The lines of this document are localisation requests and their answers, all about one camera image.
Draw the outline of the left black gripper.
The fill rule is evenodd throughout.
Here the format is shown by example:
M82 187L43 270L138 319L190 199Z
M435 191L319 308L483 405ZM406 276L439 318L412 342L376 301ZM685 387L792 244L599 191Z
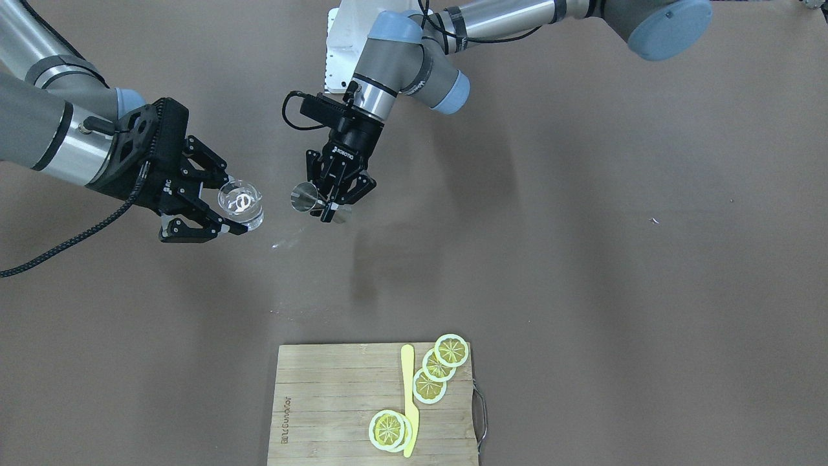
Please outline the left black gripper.
M322 151L307 150L307 182L325 199L323 223L342 224L350 219L352 205L376 188L365 170L384 123L367 116L340 116L329 125L329 140ZM334 187L334 178L350 178Z

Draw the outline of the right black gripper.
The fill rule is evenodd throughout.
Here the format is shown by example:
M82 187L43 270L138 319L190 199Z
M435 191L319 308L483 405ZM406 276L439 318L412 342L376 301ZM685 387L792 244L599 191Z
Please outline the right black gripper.
M189 111L174 98L160 98L116 122L109 161L86 187L125 200L145 162L147 177L136 206L162 218L163 243L205 243L230 233L244 235L246 225L220 216L195 195L195 182L222 188L230 182L227 162L186 130Z

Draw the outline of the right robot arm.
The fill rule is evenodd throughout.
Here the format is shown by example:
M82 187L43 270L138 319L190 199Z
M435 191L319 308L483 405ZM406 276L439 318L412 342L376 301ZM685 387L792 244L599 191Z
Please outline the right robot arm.
M201 199L231 178L183 104L110 87L26 1L3 1L1 23L3 161L152 210L165 243L248 232Z

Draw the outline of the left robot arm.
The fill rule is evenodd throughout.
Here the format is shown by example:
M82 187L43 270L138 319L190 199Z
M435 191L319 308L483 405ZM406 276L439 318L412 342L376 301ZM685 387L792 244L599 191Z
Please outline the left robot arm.
M645 61L665 61L691 47L712 22L710 1L473 1L429 13L383 11L373 21L341 100L293 91L315 129L328 129L322 150L308 150L307 180L292 191L292 208L321 222L376 188L369 159L399 95L452 115L464 106L470 80L448 56L473 45L517 41L565 19L600 18Z

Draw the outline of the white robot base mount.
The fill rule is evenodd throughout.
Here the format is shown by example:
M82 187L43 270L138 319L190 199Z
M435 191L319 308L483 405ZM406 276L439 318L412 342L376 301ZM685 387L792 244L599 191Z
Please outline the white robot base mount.
M340 3L327 14L323 91L343 94L363 52L367 35L379 11L369 1Z

